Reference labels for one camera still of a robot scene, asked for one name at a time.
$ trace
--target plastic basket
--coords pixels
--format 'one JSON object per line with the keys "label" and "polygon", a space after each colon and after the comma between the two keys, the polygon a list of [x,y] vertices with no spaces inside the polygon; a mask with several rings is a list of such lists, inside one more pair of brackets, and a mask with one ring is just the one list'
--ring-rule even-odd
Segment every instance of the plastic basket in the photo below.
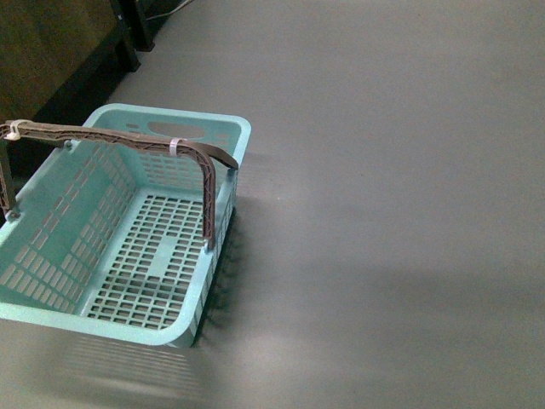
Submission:
{"label": "plastic basket", "polygon": [[[190,130],[191,141],[220,147],[238,164],[250,136],[243,118],[122,104],[98,109],[84,126],[165,141]],[[186,128],[164,135],[176,126]],[[191,158],[92,141],[55,149],[0,228],[0,318],[190,345],[237,186],[237,170],[214,165],[209,249],[202,237],[203,173]]]}

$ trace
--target white zip tie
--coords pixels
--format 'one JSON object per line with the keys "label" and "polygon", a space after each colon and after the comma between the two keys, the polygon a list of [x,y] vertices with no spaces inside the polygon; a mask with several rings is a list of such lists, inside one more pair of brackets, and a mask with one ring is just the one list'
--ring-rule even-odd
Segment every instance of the white zip tie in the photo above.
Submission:
{"label": "white zip tie", "polygon": [[17,119],[16,121],[9,124],[9,132],[4,139],[7,139],[8,141],[18,141],[20,139],[20,133],[19,133],[19,125],[24,122],[32,122],[28,119]]}
{"label": "white zip tie", "polygon": [[170,156],[178,156],[178,142],[181,140],[181,138],[174,138],[172,141],[170,141]]}

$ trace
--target basket handle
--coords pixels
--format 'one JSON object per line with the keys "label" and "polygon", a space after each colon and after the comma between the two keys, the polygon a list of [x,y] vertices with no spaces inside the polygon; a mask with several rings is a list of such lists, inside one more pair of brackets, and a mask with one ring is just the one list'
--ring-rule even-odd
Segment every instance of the basket handle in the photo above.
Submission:
{"label": "basket handle", "polygon": [[0,205],[4,215],[15,203],[14,186],[9,169],[8,154],[4,140],[16,141],[25,137],[39,141],[94,141],[120,144],[146,152],[170,152],[173,156],[188,156],[195,160],[203,172],[203,237],[208,240],[208,249],[214,248],[215,232],[215,167],[211,158],[231,169],[238,169],[238,162],[219,147],[206,143],[170,140],[162,136],[137,134],[119,130],[85,128],[82,126],[40,124],[31,121],[8,121],[0,125]]}

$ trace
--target cable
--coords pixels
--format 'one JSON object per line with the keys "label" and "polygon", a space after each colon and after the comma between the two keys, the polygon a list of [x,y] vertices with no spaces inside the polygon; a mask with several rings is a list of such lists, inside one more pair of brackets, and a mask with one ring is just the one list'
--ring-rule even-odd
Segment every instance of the cable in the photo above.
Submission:
{"label": "cable", "polygon": [[193,3],[194,1],[195,0],[186,0],[185,2],[180,4],[178,7],[176,7],[174,10],[169,11],[168,13],[163,13],[163,14],[154,15],[153,17],[148,17],[146,19],[146,21],[159,19],[161,17],[168,17],[169,15],[172,15],[172,14],[182,10],[184,7],[188,6],[189,4]]}

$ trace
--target shopping basket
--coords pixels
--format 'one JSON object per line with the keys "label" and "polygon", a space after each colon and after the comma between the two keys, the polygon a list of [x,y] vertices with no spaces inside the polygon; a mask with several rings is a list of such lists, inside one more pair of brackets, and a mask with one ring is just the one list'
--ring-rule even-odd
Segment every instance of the shopping basket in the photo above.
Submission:
{"label": "shopping basket", "polygon": [[[58,147],[15,197],[20,136]],[[83,127],[2,125],[0,318],[191,345],[249,136],[243,118],[123,104]]]}

